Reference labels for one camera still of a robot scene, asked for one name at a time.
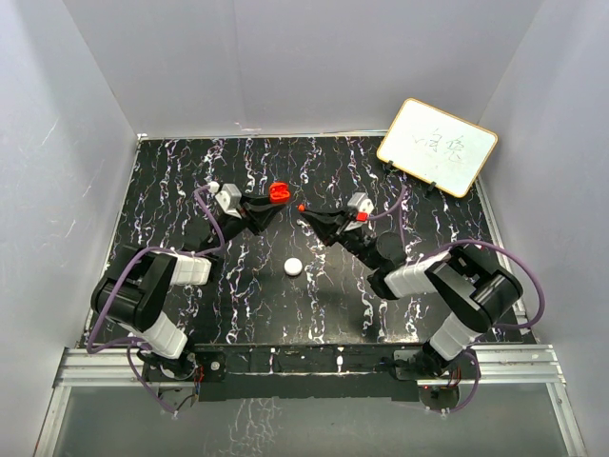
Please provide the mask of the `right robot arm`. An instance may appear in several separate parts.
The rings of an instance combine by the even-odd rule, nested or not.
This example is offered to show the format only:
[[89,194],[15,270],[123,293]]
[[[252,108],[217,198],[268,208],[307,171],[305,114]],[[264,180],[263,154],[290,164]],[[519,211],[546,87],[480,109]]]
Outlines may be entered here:
[[324,245],[340,244],[370,269],[367,281],[378,297],[398,300],[413,294],[437,293],[450,309],[421,349],[405,360],[383,360],[392,372],[448,376],[457,368],[458,357],[523,295],[519,280],[471,242],[443,248],[409,265],[401,236],[395,232],[378,236],[368,233],[363,228],[368,218],[365,212],[314,211],[303,205],[298,211]]

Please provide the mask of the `orange charging case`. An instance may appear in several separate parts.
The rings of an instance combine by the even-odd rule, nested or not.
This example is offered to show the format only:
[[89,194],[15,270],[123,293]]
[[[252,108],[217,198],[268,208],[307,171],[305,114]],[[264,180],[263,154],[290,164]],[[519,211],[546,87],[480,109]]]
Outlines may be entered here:
[[285,182],[274,182],[270,185],[268,198],[271,204],[285,204],[291,198],[289,184]]

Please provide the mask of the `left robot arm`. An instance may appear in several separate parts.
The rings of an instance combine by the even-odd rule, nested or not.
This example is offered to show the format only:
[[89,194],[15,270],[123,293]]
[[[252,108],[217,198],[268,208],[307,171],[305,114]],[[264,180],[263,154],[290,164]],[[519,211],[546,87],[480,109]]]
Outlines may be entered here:
[[145,363],[177,380],[187,379],[197,358],[185,332],[164,311],[167,293],[174,286],[208,285],[222,267],[218,253],[226,243],[244,230],[261,234],[290,197],[282,182],[265,195],[222,186],[214,193],[219,215],[202,205],[205,218],[187,224],[181,248],[120,247],[91,294],[92,310],[99,321],[125,329],[128,334],[119,344],[136,349]]

